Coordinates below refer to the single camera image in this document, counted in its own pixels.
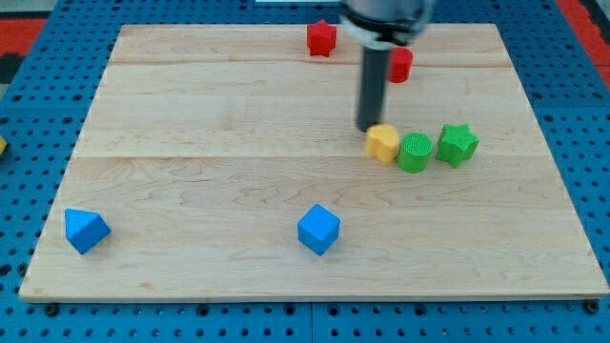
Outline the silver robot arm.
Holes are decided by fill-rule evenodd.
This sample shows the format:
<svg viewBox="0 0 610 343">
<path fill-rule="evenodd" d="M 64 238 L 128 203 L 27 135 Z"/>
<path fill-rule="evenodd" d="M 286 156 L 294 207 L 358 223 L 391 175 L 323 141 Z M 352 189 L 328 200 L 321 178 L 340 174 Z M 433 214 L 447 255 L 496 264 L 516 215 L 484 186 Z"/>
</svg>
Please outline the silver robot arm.
<svg viewBox="0 0 610 343">
<path fill-rule="evenodd" d="M 391 50 L 413 43 L 425 30 L 436 0 L 343 0 L 341 23 L 363 47 Z"/>
</svg>

